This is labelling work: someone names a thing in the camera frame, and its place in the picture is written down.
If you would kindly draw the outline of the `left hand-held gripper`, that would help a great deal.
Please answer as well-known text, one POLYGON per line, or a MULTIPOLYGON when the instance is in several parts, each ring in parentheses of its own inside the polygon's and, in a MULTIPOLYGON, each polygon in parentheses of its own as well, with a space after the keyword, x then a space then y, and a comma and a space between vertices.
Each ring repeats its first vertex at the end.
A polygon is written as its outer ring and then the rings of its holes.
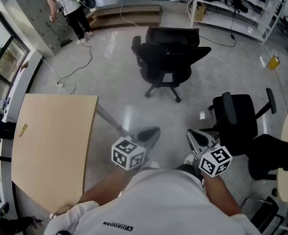
POLYGON ((149 126, 136 129, 126 137, 120 137, 112 145, 111 161, 127 171, 139 168, 148 160, 160 134, 160 127, 149 126))

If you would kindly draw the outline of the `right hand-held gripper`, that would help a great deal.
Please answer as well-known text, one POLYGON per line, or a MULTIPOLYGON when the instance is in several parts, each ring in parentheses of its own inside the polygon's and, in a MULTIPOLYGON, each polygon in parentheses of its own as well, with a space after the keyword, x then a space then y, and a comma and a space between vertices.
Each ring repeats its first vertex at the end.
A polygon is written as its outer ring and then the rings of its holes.
POLYGON ((212 136, 200 130, 188 129, 187 139, 196 158, 194 164, 202 172, 213 178, 228 169, 232 155, 212 136))

